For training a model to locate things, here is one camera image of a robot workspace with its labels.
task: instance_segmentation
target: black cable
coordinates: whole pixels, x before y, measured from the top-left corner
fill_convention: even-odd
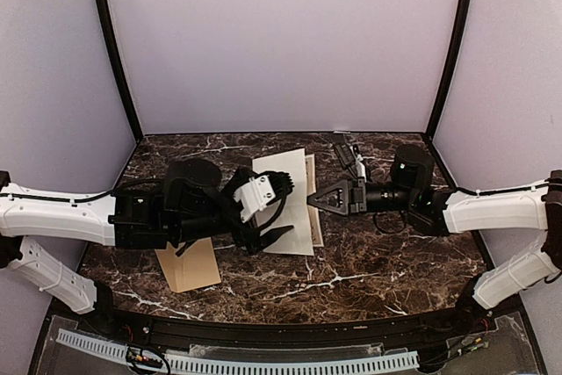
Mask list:
[[[261,175],[264,176],[268,176],[269,174],[274,173],[272,171],[265,171],[264,173],[259,174],[257,177],[260,177]],[[283,178],[281,178],[281,200],[279,202],[279,206],[277,207],[277,210],[275,210],[275,212],[273,213],[273,215],[271,215],[271,217],[265,221],[261,226],[256,227],[256,230],[262,232],[263,230],[265,230],[267,227],[271,226],[275,220],[277,220],[279,218],[279,216],[281,215],[281,213],[283,212],[285,205],[287,203],[287,197],[289,196],[289,190],[290,187],[286,185],[285,181],[283,181]]]
[[[455,329],[454,327],[437,328],[437,327],[433,327],[431,325],[426,325],[426,324],[418,325],[416,328],[417,329],[432,329],[436,333],[450,333],[453,329]]]
[[[562,271],[559,272],[554,278],[551,278],[550,280],[548,279],[548,277],[545,277],[544,282],[547,285],[550,285],[550,284],[554,283],[556,280],[558,280],[560,278],[560,276],[562,276]]]
[[[431,364],[426,364],[426,366],[442,366],[442,365],[444,365],[444,364],[449,363],[451,360],[454,360],[454,359],[456,359],[457,357],[461,357],[461,356],[463,356],[463,355],[459,355],[459,354],[457,353],[457,354],[454,354],[453,356],[448,357],[448,358],[446,358],[445,360],[442,360],[442,361],[440,361],[440,362],[434,362],[434,363],[431,363]]]
[[[407,227],[407,223],[406,223],[406,215],[403,212],[400,212],[400,217],[402,219],[402,228],[400,228],[399,230],[385,230],[383,228],[381,228],[378,225],[378,220],[377,220],[377,215],[379,215],[380,213],[374,213],[372,215],[372,222],[375,224],[375,228],[382,234],[398,234],[398,233],[402,233],[406,227]]]
[[[499,193],[513,193],[513,192],[523,192],[523,191],[530,191],[531,189],[540,189],[546,186],[549,186],[550,183],[538,184],[536,186],[521,186],[519,188],[507,188],[507,189],[498,189],[494,191],[471,191],[470,189],[466,188],[455,188],[455,191],[463,192],[466,195],[473,195],[473,196],[481,196],[481,197],[489,197],[490,195],[496,195]]]
[[[136,348],[136,349],[139,349],[139,353],[138,353],[138,354],[139,354],[140,356],[143,356],[142,353],[143,353],[144,351],[149,351],[149,352],[153,353],[154,355],[156,355],[160,360],[162,360],[162,365],[165,365],[165,366],[166,366],[166,371],[167,371],[166,375],[171,375],[171,373],[172,373],[172,368],[171,368],[171,366],[169,365],[168,359],[167,359],[167,358],[164,356],[164,354],[161,353],[159,350],[154,349],[154,348],[152,348],[152,347],[146,347],[146,346],[140,346],[140,345],[137,345],[137,344],[134,344],[134,343],[128,343],[128,344],[127,344],[127,352],[131,351],[131,353],[134,353],[134,352],[131,350],[132,347],[134,347],[134,348]],[[134,371],[135,371],[136,373],[140,374],[140,375],[152,375],[152,374],[157,373],[157,372],[159,371],[159,369],[156,369],[155,371],[149,371],[149,370],[146,370],[146,369],[139,368],[139,367],[137,366],[137,363],[136,363],[134,360],[132,360],[132,361],[126,360],[126,361],[127,361],[129,364],[131,364],[131,365],[133,366],[133,368],[134,368]]]
[[[197,241],[197,239],[185,241],[185,244],[180,249],[178,249],[176,251],[176,256],[178,258],[181,257],[187,249],[189,249],[191,246],[193,246],[195,244],[196,241]]]
[[[115,189],[111,189],[110,191],[105,191],[102,193],[99,193],[96,196],[93,197],[85,197],[85,198],[78,198],[78,199],[74,199],[74,203],[75,204],[84,204],[87,202],[92,202],[92,201],[96,201],[98,199],[107,197],[108,195],[111,195],[113,193],[117,193],[120,191],[125,190],[126,188],[130,188],[133,186],[138,186],[140,184],[160,184],[162,182],[162,179],[135,179],[135,180],[131,180],[130,182],[125,182],[122,185],[120,185],[119,187],[115,188]],[[45,197],[42,195],[28,195],[25,193],[0,193],[0,198],[6,198],[12,196],[13,198],[18,198],[18,199],[35,199],[35,200],[39,200],[39,201],[48,201],[48,202],[66,202],[66,203],[72,203],[73,199],[71,198],[57,198],[57,197]]]
[[[357,169],[356,169],[355,167],[349,166],[349,167],[347,168],[347,171],[351,174],[351,176],[352,176],[354,179],[358,179],[358,178],[359,178],[359,175],[357,174]]]
[[[420,362],[420,364],[429,364],[429,365],[437,365],[437,364],[432,364],[432,362],[435,362],[436,360],[440,359],[441,357],[447,356],[449,355],[449,353],[455,349],[456,347],[458,347],[464,340],[466,340],[468,338],[468,336],[471,334],[472,328],[470,329],[470,331],[468,332],[468,334],[466,334],[465,336],[461,337],[459,340],[457,340],[456,342],[453,343],[452,346],[450,346],[446,351],[444,351],[443,353],[440,353],[439,355],[426,360],[425,362]]]

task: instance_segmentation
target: marble tabletop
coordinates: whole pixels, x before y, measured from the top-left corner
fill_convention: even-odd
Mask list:
[[[163,177],[171,161],[201,157],[228,179],[251,159],[305,148],[316,157],[317,186],[347,173],[332,149],[332,133],[229,133],[147,136],[137,147],[121,182]],[[419,134],[352,133],[373,179],[386,179],[394,150],[404,143],[425,147]],[[445,185],[436,169],[435,185]],[[346,218],[320,213],[323,248],[314,256],[261,253],[248,256],[229,235],[213,238],[222,283],[173,293],[153,250],[123,250],[91,244],[82,275],[107,283],[119,309],[198,321],[323,323],[364,321],[419,314],[453,306],[472,276],[485,270],[469,233],[435,238],[411,227],[381,234],[371,216]],[[400,224],[390,218],[381,224]]]

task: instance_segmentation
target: brown paper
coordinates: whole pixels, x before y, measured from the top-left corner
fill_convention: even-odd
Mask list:
[[[306,165],[306,195],[312,195],[316,192],[316,164],[314,161],[314,154],[305,157]],[[310,220],[310,228],[313,236],[313,246],[323,247],[324,239],[322,238],[322,230],[320,226],[320,215],[318,208],[315,206],[308,206],[308,219]]]
[[[195,242],[179,258],[176,250],[168,244],[165,250],[156,251],[172,292],[188,292],[220,283],[219,266],[210,238]]]

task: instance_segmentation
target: beige paper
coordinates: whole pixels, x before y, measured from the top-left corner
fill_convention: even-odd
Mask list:
[[[210,238],[196,241],[179,258],[176,251],[169,243],[165,250],[156,251],[172,292],[188,292],[220,283],[219,266]]]
[[[314,161],[314,154],[310,154],[305,157],[305,165],[306,195],[308,196],[316,192],[316,163]],[[310,229],[313,236],[313,246],[316,248],[323,247],[324,239],[322,238],[318,208],[315,206],[308,206],[308,219],[310,220]]]
[[[294,226],[281,238],[264,251],[271,254],[314,255],[312,232],[306,205],[306,165],[305,150],[296,149],[286,153],[268,155],[252,161],[256,173],[266,170],[286,171],[291,175],[294,189],[287,197],[287,202],[279,218],[268,230],[274,227]],[[278,203],[268,206],[256,214],[258,225],[267,221],[277,209]]]

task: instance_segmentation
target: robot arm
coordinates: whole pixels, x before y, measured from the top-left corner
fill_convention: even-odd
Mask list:
[[[181,255],[196,240],[231,233],[236,246],[255,254],[292,229],[267,230],[292,192],[283,172],[255,174],[240,168],[219,190],[222,175],[211,162],[173,162],[163,180],[142,179],[91,195],[34,191],[11,183],[0,172],[0,268],[10,268],[51,293],[77,314],[111,302],[109,288],[81,277],[49,255],[28,235],[61,237],[126,249],[178,247]],[[152,191],[133,188],[156,185]],[[254,214],[277,204],[258,227]]]
[[[342,165],[349,165],[354,152],[342,146],[335,151]],[[355,158],[358,166],[361,157]],[[435,190],[431,187],[434,165],[421,148],[400,146],[390,182],[373,183],[365,177],[342,180],[308,197],[308,204],[341,215],[401,211],[408,224],[427,235],[509,227],[547,230],[546,239],[539,236],[500,267],[469,282],[457,308],[468,308],[473,314],[485,314],[484,310],[562,270],[562,170],[553,171],[549,179],[498,191]],[[334,194],[335,201],[327,201]]]

